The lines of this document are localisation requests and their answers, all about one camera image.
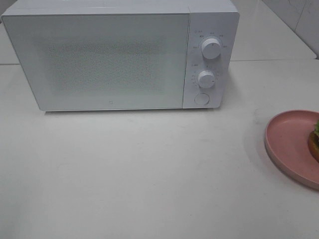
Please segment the lower white timer knob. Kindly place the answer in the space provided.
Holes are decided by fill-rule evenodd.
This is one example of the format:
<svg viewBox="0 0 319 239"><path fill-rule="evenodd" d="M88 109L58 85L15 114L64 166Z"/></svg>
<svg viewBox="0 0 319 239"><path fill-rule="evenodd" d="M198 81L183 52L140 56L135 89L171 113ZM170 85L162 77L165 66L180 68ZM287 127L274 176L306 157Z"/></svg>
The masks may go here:
<svg viewBox="0 0 319 239"><path fill-rule="evenodd" d="M209 89L214 86L216 77L211 71L201 71L197 76L197 83L200 88Z"/></svg>

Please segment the upper white power knob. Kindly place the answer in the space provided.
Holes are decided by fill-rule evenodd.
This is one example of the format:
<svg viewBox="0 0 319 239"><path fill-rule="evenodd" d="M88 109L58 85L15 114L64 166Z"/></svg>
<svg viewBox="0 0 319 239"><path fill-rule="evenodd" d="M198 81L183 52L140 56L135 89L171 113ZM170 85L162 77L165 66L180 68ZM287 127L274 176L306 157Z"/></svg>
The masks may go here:
<svg viewBox="0 0 319 239"><path fill-rule="evenodd" d="M203 57L212 60L220 55L222 43L217 37L209 37L201 43L200 47Z"/></svg>

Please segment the white microwave oven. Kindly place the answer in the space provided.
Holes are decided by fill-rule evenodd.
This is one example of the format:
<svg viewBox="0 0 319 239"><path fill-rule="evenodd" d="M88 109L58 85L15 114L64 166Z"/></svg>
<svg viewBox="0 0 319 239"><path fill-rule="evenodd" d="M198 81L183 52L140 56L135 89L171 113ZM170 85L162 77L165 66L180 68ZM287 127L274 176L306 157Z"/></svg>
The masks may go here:
<svg viewBox="0 0 319 239"><path fill-rule="evenodd" d="M219 107L240 17L229 0L18 0L1 15L1 21L4 24L4 16L133 14L188 14L183 100L179 109ZM222 43L220 55L212 60L203 57L200 47L209 37L217 37ZM216 77L209 89L200 88L197 83L198 74L206 70ZM209 95L208 104L194 102L200 93Z"/></svg>

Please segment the white microwave door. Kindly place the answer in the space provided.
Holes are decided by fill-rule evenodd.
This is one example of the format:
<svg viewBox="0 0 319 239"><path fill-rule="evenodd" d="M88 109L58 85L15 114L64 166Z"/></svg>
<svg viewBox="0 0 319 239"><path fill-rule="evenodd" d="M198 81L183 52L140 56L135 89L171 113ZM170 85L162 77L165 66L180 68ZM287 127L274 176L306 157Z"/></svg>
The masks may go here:
<svg viewBox="0 0 319 239"><path fill-rule="evenodd" d="M43 111L181 108L188 14L4 16Z"/></svg>

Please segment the burger with lettuce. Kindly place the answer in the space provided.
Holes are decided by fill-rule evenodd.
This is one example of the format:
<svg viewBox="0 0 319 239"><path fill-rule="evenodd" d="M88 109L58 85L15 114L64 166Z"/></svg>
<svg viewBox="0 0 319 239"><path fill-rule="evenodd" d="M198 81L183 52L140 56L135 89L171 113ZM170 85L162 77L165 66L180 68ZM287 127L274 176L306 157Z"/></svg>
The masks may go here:
<svg viewBox="0 0 319 239"><path fill-rule="evenodd" d="M308 137L308 148L312 157L319 162L319 121L314 125L314 130Z"/></svg>

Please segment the pink round plate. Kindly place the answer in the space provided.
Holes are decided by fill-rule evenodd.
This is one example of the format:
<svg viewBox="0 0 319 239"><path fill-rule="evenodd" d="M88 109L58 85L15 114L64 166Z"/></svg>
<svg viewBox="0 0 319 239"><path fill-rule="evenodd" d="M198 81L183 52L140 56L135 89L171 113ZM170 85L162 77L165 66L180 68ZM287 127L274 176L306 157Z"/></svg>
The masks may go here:
<svg viewBox="0 0 319 239"><path fill-rule="evenodd" d="M318 120L318 112L282 112L268 122L264 136L266 152L279 170L315 190L319 189L319 161L308 140Z"/></svg>

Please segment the round white door button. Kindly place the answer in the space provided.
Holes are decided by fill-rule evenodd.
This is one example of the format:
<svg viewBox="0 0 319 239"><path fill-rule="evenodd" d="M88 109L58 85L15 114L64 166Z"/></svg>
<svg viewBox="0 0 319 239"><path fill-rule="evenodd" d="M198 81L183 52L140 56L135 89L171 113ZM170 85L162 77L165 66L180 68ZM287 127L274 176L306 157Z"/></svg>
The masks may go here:
<svg viewBox="0 0 319 239"><path fill-rule="evenodd" d="M209 95L205 94L205 93L200 93L200 94L196 95L194 98L194 102L197 105L201 105L201 106L208 104L209 100L210 100Z"/></svg>

